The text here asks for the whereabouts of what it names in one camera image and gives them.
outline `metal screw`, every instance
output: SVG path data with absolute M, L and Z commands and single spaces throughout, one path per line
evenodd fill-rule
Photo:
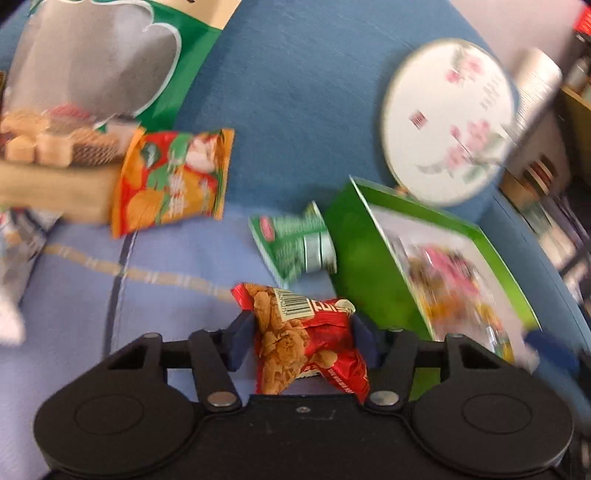
M 390 390 L 378 390 L 377 392 L 373 392 L 369 399 L 375 405 L 380 407 L 391 407 L 392 405 L 396 405 L 400 397 L 396 392 L 392 392 Z
M 210 394 L 207 401 L 214 407 L 231 407 L 238 401 L 238 398 L 232 392 L 221 391 Z

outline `white round plate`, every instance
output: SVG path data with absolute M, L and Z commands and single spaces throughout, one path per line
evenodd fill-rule
M 418 200 L 460 203 L 499 170 L 515 115 L 498 62 L 455 38 L 417 50 L 398 69 L 382 111 L 388 167 Z

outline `orange snack bag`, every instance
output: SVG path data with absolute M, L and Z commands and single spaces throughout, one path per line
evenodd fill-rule
M 113 196 L 113 237 L 195 215 L 221 220 L 233 140 L 231 129 L 198 135 L 138 129 Z

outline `shelf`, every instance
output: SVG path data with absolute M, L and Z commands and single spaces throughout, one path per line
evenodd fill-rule
M 572 141 L 578 150 L 577 169 L 585 182 L 591 184 L 591 102 L 567 87 L 562 87 L 560 94 L 570 117 L 571 138 L 574 137 Z

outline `barcode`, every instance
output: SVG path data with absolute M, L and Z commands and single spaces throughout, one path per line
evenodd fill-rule
M 281 320 L 284 322 L 314 316 L 312 304 L 306 297 L 280 288 L 275 288 L 274 290 Z

